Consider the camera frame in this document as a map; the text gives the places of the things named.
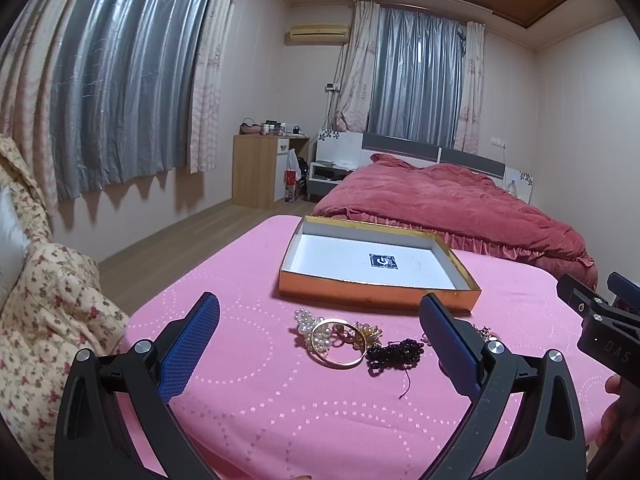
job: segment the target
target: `air conditioner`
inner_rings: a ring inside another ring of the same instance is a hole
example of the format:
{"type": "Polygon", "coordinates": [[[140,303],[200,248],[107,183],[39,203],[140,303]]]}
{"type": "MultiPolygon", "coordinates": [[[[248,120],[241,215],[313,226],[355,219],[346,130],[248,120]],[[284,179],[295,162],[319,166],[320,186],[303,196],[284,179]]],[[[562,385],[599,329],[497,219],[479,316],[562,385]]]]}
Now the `air conditioner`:
{"type": "Polygon", "coordinates": [[[286,43],[349,43],[349,25],[346,23],[309,23],[292,25],[287,33],[286,43]]]}

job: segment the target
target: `gold bangle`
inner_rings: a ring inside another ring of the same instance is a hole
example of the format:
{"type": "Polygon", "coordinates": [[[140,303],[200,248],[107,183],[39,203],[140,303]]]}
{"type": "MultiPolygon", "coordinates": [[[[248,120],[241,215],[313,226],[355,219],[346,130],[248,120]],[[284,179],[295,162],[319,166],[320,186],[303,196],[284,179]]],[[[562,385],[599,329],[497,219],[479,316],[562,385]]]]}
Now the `gold bangle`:
{"type": "Polygon", "coordinates": [[[345,321],[343,319],[335,319],[335,318],[329,318],[329,319],[323,319],[322,321],[318,321],[312,331],[311,331],[311,351],[318,356],[318,359],[320,359],[323,363],[332,366],[334,368],[339,368],[340,370],[347,370],[348,368],[353,368],[355,366],[358,366],[362,360],[364,359],[364,355],[367,353],[367,339],[364,337],[364,334],[362,333],[362,331],[356,327],[355,325],[352,325],[351,323],[349,323],[348,321],[345,321]],[[331,361],[330,359],[327,359],[327,357],[325,357],[321,351],[319,351],[318,348],[316,348],[316,345],[314,344],[314,333],[316,332],[316,330],[318,330],[320,327],[323,327],[324,325],[329,325],[329,324],[341,324],[344,325],[348,328],[350,328],[351,330],[353,330],[356,334],[356,337],[359,337],[360,340],[362,341],[362,345],[358,345],[359,346],[359,350],[362,352],[362,354],[360,355],[360,357],[358,359],[356,359],[355,361],[351,361],[350,363],[339,363],[337,361],[331,361]]]}

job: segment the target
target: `silver screw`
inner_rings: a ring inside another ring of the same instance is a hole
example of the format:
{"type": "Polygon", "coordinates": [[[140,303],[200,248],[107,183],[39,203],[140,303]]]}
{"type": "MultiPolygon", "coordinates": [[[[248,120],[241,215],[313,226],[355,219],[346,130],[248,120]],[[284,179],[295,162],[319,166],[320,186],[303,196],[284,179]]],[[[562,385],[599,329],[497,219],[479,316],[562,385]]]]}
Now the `silver screw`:
{"type": "Polygon", "coordinates": [[[549,352],[549,359],[555,361],[556,363],[559,363],[560,361],[562,361],[562,354],[558,350],[552,350],[551,352],[549,352]]]}
{"type": "Polygon", "coordinates": [[[146,354],[151,350],[151,341],[149,341],[149,339],[138,341],[134,346],[134,349],[138,354],[146,354]]]}
{"type": "Polygon", "coordinates": [[[89,352],[87,348],[83,348],[76,354],[78,361],[86,361],[89,357],[91,357],[91,352],[89,352]]]}
{"type": "Polygon", "coordinates": [[[492,354],[501,354],[504,352],[504,345],[500,341],[489,341],[486,347],[492,354]]]}

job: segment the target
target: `wooden cabinet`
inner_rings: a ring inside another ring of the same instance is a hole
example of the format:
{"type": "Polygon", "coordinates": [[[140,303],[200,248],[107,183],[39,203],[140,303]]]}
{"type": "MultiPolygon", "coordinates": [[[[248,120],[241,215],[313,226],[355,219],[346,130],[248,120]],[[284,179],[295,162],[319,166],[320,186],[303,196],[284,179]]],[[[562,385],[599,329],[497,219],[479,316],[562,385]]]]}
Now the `wooden cabinet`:
{"type": "Polygon", "coordinates": [[[236,135],[232,201],[236,205],[272,209],[285,195],[289,149],[306,158],[308,139],[236,135]]]}

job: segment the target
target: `wall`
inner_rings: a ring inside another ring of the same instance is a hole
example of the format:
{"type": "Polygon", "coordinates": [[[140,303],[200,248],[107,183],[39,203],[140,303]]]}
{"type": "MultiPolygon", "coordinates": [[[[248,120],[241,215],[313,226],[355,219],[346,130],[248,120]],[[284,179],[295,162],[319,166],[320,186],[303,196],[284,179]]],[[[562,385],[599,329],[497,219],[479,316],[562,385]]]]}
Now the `wall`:
{"type": "Polygon", "coordinates": [[[640,41],[626,18],[538,54],[532,204],[572,225],[600,273],[640,281],[640,41]]]}
{"type": "Polygon", "coordinates": [[[538,92],[536,54],[490,32],[484,37],[484,91],[478,155],[532,173],[536,143],[538,92]],[[506,142],[506,152],[490,144],[506,142]]]}
{"type": "MultiPolygon", "coordinates": [[[[287,30],[300,23],[352,21],[353,9],[348,6],[293,7],[287,18],[287,30]]],[[[278,120],[285,121],[287,128],[297,124],[310,137],[322,128],[329,97],[324,87],[334,82],[339,56],[339,45],[284,46],[278,120]]]]}
{"type": "Polygon", "coordinates": [[[103,260],[229,199],[233,135],[245,117],[262,121],[277,109],[288,12],[283,0],[237,0],[222,76],[215,170],[190,175],[181,168],[85,193],[60,205],[54,240],[103,260]]]}

